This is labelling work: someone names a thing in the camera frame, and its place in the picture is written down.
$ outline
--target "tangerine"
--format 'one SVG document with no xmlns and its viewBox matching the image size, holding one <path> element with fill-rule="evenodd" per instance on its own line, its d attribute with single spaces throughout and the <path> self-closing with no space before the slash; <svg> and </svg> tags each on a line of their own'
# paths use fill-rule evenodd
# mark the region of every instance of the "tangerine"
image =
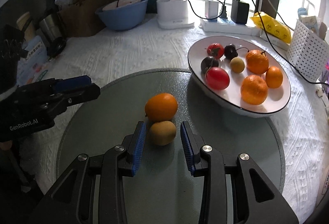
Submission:
<svg viewBox="0 0 329 224">
<path fill-rule="evenodd" d="M 265 51 L 251 50 L 246 54 L 247 69 L 257 75 L 265 73 L 269 68 L 269 59 Z"/>
<path fill-rule="evenodd" d="M 269 88 L 279 88 L 283 82 L 281 69 L 278 67 L 270 67 L 266 72 L 265 81 Z"/>
<path fill-rule="evenodd" d="M 146 116 L 153 122 L 168 121 L 177 112 L 178 103 L 170 93 L 160 93 L 149 99 L 145 105 Z"/>
<path fill-rule="evenodd" d="M 265 80 L 260 76 L 250 75 L 243 80 L 240 92 L 243 101 L 248 104 L 259 105 L 266 100 L 268 87 Z"/>
</svg>

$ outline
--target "power strip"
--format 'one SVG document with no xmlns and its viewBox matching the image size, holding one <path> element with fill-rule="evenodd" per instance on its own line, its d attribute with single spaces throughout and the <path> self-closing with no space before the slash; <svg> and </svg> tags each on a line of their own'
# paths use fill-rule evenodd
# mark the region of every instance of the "power strip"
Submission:
<svg viewBox="0 0 329 224">
<path fill-rule="evenodd" d="M 248 19 L 247 24 L 244 25 L 234 23 L 230 17 L 228 19 L 217 18 L 217 21 L 200 18 L 200 26 L 207 32 L 232 33 L 257 37 L 261 34 L 261 29 L 256 27 L 251 19 Z"/>
</svg>

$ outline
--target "red tomato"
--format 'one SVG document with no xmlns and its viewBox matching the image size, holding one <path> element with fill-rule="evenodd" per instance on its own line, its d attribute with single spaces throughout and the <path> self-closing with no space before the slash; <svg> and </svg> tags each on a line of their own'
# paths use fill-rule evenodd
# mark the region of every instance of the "red tomato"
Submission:
<svg viewBox="0 0 329 224">
<path fill-rule="evenodd" d="M 207 48 L 207 54 L 219 59 L 224 55 L 224 47 L 219 43 L 210 44 Z"/>
<path fill-rule="evenodd" d="M 205 75 L 205 82 L 210 88 L 221 91 L 230 85 L 230 77 L 225 70 L 218 67 L 212 67 Z"/>
</svg>

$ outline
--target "charging cable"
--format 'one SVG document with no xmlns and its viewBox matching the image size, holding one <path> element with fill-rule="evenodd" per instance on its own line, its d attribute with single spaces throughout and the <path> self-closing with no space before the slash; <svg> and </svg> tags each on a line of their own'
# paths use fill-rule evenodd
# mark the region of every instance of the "charging cable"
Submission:
<svg viewBox="0 0 329 224">
<path fill-rule="evenodd" d="M 271 41 L 270 41 L 270 39 L 269 39 L 269 36 L 268 36 L 268 33 L 267 33 L 267 31 L 266 31 L 266 29 L 265 29 L 265 25 L 264 25 L 264 22 L 263 22 L 263 19 L 262 19 L 262 17 L 261 17 L 261 15 L 260 15 L 260 13 L 259 13 L 259 11 L 258 11 L 258 9 L 256 8 L 256 4 L 255 4 L 255 2 L 254 2 L 254 0 L 251 0 L 252 1 L 252 3 L 254 4 L 254 6 L 255 6 L 255 11 L 256 11 L 256 13 L 258 14 L 258 16 L 259 16 L 259 18 L 260 18 L 260 20 L 261 20 L 261 22 L 262 22 L 262 25 L 263 25 L 263 29 L 264 29 L 264 31 L 265 31 L 265 35 L 266 35 L 266 38 L 267 38 L 267 40 L 269 41 L 269 44 L 272 46 L 272 48 L 273 48 L 273 50 L 283 59 L 283 60 L 285 60 L 289 65 L 291 65 L 297 72 L 298 72 L 298 74 L 306 81 L 306 82 L 308 82 L 308 83 L 310 83 L 310 84 L 313 84 L 313 85 L 317 85 L 317 84 L 322 84 L 322 85 L 326 85 L 327 87 L 329 87 L 329 84 L 328 83 L 325 83 L 325 82 L 312 82 L 312 81 L 309 81 L 308 79 L 306 79 L 300 72 L 299 72 L 299 70 L 292 64 L 292 63 L 290 63 L 288 60 L 286 60 L 286 58 L 284 58 L 275 48 L 274 48 L 274 46 L 273 46 L 273 44 L 271 43 Z"/>
<path fill-rule="evenodd" d="M 187 1 L 188 1 L 189 4 L 190 4 L 190 7 L 191 7 L 191 9 L 192 9 L 192 12 L 193 12 L 197 17 L 199 17 L 199 18 L 201 18 L 201 19 L 212 20 L 212 19 L 217 19 L 217 18 L 220 16 L 220 14 L 219 14 L 218 16 L 213 17 L 213 18 L 205 18 L 205 17 L 201 17 L 201 16 L 199 16 L 199 15 L 194 11 L 193 6 L 192 6 L 190 0 L 187 0 Z"/>
</svg>

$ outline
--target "fruit bowl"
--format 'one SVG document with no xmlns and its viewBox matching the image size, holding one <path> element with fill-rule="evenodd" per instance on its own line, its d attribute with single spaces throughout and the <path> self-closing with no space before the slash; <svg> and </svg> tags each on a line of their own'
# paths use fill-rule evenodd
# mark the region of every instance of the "fruit bowl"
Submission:
<svg viewBox="0 0 329 224">
<path fill-rule="evenodd" d="M 189 68 L 194 80 L 207 96 L 215 100 L 221 106 L 228 108 L 239 115 L 250 117 L 268 117 L 286 107 L 291 95 L 288 76 L 279 62 L 267 52 L 266 56 L 269 59 L 269 66 L 276 66 L 282 71 L 283 82 L 279 88 L 268 89 L 268 96 L 262 104 L 251 105 L 241 99 L 241 83 L 244 78 L 249 75 L 254 75 L 254 73 L 250 72 L 247 68 L 245 68 L 240 74 L 234 73 L 230 68 L 230 61 L 227 60 L 225 56 L 221 57 L 221 68 L 224 69 L 230 77 L 229 86 L 222 91 L 217 91 L 207 86 L 204 81 L 204 75 L 201 73 L 200 64 L 202 60 L 208 56 L 205 49 L 212 43 L 220 43 L 224 47 L 228 44 L 234 44 L 237 49 L 240 47 L 247 47 L 249 50 L 257 49 L 263 51 L 263 49 L 251 42 L 228 36 L 207 37 L 194 43 L 188 53 Z M 246 64 L 245 56 L 247 50 L 241 49 L 238 53 L 239 57 L 241 57 Z"/>
</svg>

